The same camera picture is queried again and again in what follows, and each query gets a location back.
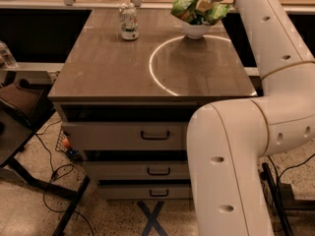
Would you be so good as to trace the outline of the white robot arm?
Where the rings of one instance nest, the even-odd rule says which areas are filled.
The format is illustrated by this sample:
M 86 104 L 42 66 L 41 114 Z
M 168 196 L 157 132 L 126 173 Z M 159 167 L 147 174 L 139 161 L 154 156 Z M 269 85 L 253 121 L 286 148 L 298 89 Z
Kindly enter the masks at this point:
M 313 139 L 315 61 L 278 0 L 235 2 L 264 94 L 206 104 L 189 122 L 198 231 L 199 236 L 274 236 L 257 160 Z

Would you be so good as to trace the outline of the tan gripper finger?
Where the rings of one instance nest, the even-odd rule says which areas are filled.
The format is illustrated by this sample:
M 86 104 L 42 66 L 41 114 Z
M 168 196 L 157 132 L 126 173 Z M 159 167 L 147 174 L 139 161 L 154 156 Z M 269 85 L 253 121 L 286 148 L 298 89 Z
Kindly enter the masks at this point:
M 212 0 L 198 0 L 196 9 L 200 12 L 206 12 L 214 7 Z

